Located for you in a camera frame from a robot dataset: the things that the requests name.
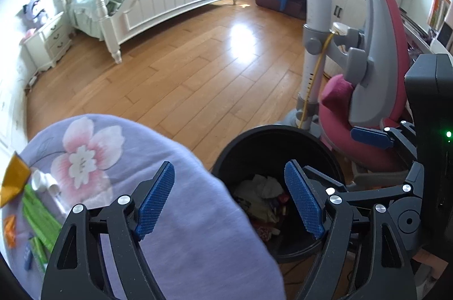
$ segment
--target red pillow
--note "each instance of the red pillow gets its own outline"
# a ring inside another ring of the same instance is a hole
[[[341,121],[349,119],[349,103],[354,88],[343,79],[343,75],[331,78],[321,94],[321,104],[327,107]]]

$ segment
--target pink flower print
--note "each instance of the pink flower print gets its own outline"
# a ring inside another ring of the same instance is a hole
[[[56,157],[50,174],[57,180],[68,206],[84,203],[88,209],[109,205],[113,189],[104,172],[118,162],[123,150],[121,126],[106,127],[93,134],[88,117],[73,121],[63,136],[66,153]]]

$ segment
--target stuffed toy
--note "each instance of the stuffed toy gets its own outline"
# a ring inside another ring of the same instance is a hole
[[[30,0],[27,5],[23,6],[23,13],[27,20],[33,22],[36,29],[42,27],[49,19],[41,0]]]

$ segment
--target pink chair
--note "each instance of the pink chair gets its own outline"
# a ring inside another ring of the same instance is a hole
[[[406,104],[404,76],[409,55],[398,5],[395,0],[367,3],[366,73],[356,86],[343,75],[329,80],[321,96],[319,123],[327,143],[358,165],[377,173],[402,171],[405,167],[395,152],[351,137],[354,126],[397,126]]]

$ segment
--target orange picture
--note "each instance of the orange picture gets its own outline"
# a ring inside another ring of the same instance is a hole
[[[428,25],[439,31],[449,7],[450,0],[433,0],[430,15],[428,16]]]

